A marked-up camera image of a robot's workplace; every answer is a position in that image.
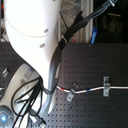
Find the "black wire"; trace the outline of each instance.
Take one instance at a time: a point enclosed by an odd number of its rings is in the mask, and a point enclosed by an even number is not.
[[[13,107],[13,100],[14,100],[14,97],[15,97],[16,93],[17,93],[22,87],[24,87],[24,86],[26,86],[27,84],[30,84],[30,83],[32,83],[32,82],[35,82],[36,80],[39,80],[39,77],[36,78],[36,79],[34,79],[34,80],[31,80],[31,81],[29,81],[29,82],[27,82],[27,83],[25,83],[25,84],[23,84],[22,86],[20,86],[20,87],[14,92],[14,94],[13,94],[13,96],[12,96],[12,99],[11,99],[11,108],[12,108],[13,112],[14,112],[16,115],[18,115],[18,114],[15,112],[14,107]]]
[[[33,87],[33,90],[34,90],[34,91],[31,93],[30,98],[29,98],[28,100],[27,100],[27,99],[25,100],[25,104],[24,104],[23,107],[21,108],[20,112],[17,114],[17,113],[15,112],[14,108],[13,108],[13,99],[14,99],[16,93],[17,93],[22,87],[24,87],[25,85],[27,85],[27,84],[29,84],[29,83],[32,83],[32,82],[34,82],[34,81],[36,81],[36,80],[39,80],[39,81],[38,81],[38,83]],[[24,116],[26,115],[27,112],[29,112],[29,110],[30,110],[31,107],[32,107],[32,106],[31,106],[32,101],[34,100],[34,102],[35,102],[35,100],[36,100],[36,98],[37,98],[37,96],[38,96],[38,93],[41,91],[41,103],[40,103],[40,108],[39,108],[39,110],[38,110],[38,112],[37,112],[37,113],[39,113],[39,111],[40,111],[40,109],[41,109],[41,104],[42,104],[42,92],[43,92],[43,91],[42,91],[42,87],[41,87],[41,82],[42,82],[41,77],[38,77],[38,78],[36,78],[36,79],[34,79],[34,80],[31,80],[31,81],[25,83],[25,84],[22,85],[21,87],[19,87],[19,88],[15,91],[15,93],[13,94],[12,99],[11,99],[11,107],[12,107],[13,112],[17,115],[17,118],[16,118],[16,120],[15,120],[15,122],[14,122],[14,124],[13,124],[13,127],[15,126],[15,124],[16,124],[17,120],[19,119],[19,117],[21,117],[19,126],[21,125],[21,122],[22,122]]]
[[[64,25],[65,25],[66,29],[68,30],[68,26],[67,26],[67,24],[66,24],[66,22],[65,22],[65,20],[64,20],[64,17],[63,17],[63,15],[62,15],[61,12],[60,12],[60,15],[61,15],[61,18],[62,18],[62,20],[63,20],[63,22],[64,22]]]
[[[108,7],[110,7],[112,4],[110,3],[110,0],[107,0],[104,4],[102,4],[100,7],[98,7],[94,12],[92,12],[89,16],[85,17],[84,19],[80,19],[79,22],[75,22],[74,20],[73,24],[69,27],[69,30],[66,31],[63,35],[63,38],[59,41],[60,49],[63,50],[63,48],[66,46],[66,44],[69,42],[71,37],[81,28],[85,27],[87,23],[93,19],[102,14]]]

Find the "pegboard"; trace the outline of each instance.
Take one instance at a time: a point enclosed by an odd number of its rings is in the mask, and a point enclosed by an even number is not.
[[[0,71],[10,70],[24,61],[9,43],[0,44]],[[62,52],[58,85],[78,90],[103,86],[103,77],[109,76],[112,86],[128,86],[127,44],[68,44]],[[0,74],[0,86],[5,79]],[[127,128],[128,90],[110,90],[108,98],[103,90],[75,95],[66,100],[68,93],[57,90],[56,105],[44,117],[46,128]]]

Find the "white plastic casing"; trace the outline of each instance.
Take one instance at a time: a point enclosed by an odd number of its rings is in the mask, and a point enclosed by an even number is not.
[[[10,43],[41,75],[45,88],[51,58],[58,46],[55,28],[60,7],[61,0],[4,0]]]

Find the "metal clamp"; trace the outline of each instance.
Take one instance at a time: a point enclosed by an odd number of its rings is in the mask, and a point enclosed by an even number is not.
[[[76,94],[76,91],[78,89],[78,85],[76,83],[73,84],[73,88],[71,89],[70,93],[67,96],[67,101],[71,102],[73,97]]]
[[[4,71],[2,72],[2,74],[3,74],[3,77],[4,77],[4,78],[7,78],[7,76],[9,75],[9,70],[8,70],[8,68],[5,68]]]
[[[109,90],[110,90],[110,83],[109,83],[109,77],[105,76],[103,78],[103,85],[104,85],[104,89],[103,89],[103,96],[104,97],[109,97]]]

